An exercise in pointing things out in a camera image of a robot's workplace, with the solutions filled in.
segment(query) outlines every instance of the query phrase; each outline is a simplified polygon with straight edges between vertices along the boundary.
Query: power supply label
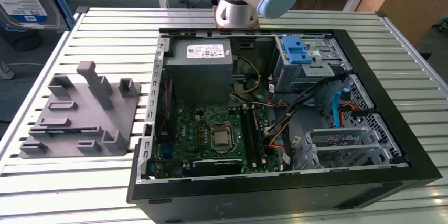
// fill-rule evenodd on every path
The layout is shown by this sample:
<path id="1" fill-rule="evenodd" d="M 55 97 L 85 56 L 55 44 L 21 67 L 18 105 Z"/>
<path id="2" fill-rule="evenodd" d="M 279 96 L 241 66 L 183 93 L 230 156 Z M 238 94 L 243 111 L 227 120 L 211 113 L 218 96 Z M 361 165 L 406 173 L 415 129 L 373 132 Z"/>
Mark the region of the power supply label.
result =
<path id="1" fill-rule="evenodd" d="M 5 12 L 22 22 L 46 21 L 46 12 L 38 0 L 0 0 Z"/>
<path id="2" fill-rule="evenodd" d="M 186 58 L 223 58 L 223 45 L 187 45 Z"/>

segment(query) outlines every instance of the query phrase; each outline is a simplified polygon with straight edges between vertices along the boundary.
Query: floor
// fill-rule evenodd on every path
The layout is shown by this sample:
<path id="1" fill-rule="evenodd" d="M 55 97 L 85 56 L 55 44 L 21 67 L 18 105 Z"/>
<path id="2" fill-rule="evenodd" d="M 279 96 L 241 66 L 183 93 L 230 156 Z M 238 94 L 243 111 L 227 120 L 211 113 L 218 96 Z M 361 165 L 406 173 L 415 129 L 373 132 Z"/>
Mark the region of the floor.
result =
<path id="1" fill-rule="evenodd" d="M 194 8 L 210 8 L 210 0 L 189 0 Z M 94 7 L 143 7 L 157 8 L 158 0 L 67 0 L 71 10 L 77 6 Z M 179 0 L 169 0 L 170 8 L 185 8 L 185 3 Z M 10 63 L 41 63 L 51 53 L 57 44 L 59 33 L 51 31 L 41 31 L 42 44 L 38 48 L 27 52 L 17 52 L 11 49 L 9 44 L 0 39 L 0 60 L 5 64 Z M 431 52 L 429 57 L 429 64 L 439 74 L 442 79 L 448 82 L 448 31 L 438 33 L 435 28 L 431 28 L 417 45 L 419 52 Z M 33 85 L 35 77 L 39 73 L 41 66 L 38 65 L 11 65 L 9 68 L 15 73 L 11 80 L 0 79 L 0 121 L 10 121 L 21 102 Z M 7 124 L 0 123 L 0 137 L 6 130 Z"/>

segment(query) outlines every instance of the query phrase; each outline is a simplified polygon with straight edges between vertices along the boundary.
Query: metal work surface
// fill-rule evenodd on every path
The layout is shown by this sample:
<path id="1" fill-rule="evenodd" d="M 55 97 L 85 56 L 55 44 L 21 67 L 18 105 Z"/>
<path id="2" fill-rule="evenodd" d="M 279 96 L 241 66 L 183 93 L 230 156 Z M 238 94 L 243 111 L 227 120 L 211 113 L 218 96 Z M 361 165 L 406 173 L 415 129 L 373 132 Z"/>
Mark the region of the metal work surface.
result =
<path id="1" fill-rule="evenodd" d="M 253 223 L 446 223 L 448 89 L 386 19 L 373 13 L 286 13 L 259 19 L 261 28 L 345 29 L 409 123 L 442 179 L 405 190 L 363 209 L 239 220 Z M 133 147 L 142 131 L 159 27 L 213 27 L 210 10 L 90 8 L 62 35 L 0 141 L 0 221 L 6 223 L 150 223 L 125 202 Z M 21 159 L 19 144 L 37 120 L 54 73 L 73 83 L 77 63 L 95 62 L 109 82 L 131 78 L 141 92 L 127 153 L 119 157 Z"/>

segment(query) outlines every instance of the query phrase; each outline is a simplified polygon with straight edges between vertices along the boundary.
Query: blue drive bay latch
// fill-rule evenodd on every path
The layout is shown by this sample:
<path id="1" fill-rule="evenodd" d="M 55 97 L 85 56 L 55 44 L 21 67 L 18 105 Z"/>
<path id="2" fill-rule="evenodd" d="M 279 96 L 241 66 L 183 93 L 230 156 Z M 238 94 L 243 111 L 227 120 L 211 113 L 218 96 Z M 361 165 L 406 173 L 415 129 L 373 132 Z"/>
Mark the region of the blue drive bay latch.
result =
<path id="1" fill-rule="evenodd" d="M 306 45 L 301 42 L 299 37 L 283 36 L 281 40 L 289 64 L 309 64 L 313 62 L 306 53 Z"/>

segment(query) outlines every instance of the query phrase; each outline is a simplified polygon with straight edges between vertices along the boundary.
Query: red cable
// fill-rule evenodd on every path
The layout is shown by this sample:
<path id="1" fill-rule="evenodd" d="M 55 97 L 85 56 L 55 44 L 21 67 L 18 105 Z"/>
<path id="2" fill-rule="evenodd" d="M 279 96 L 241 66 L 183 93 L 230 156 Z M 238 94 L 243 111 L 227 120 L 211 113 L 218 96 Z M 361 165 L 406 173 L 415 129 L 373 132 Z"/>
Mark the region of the red cable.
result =
<path id="1" fill-rule="evenodd" d="M 165 117 L 162 119 L 162 123 L 161 123 L 159 129 L 158 129 L 158 132 L 155 134 L 155 137 L 158 136 L 158 134 L 162 130 L 162 127 L 165 126 L 166 119 L 167 119 L 167 87 L 166 87 L 166 82 L 165 81 L 162 82 L 162 84 L 165 86 Z"/>

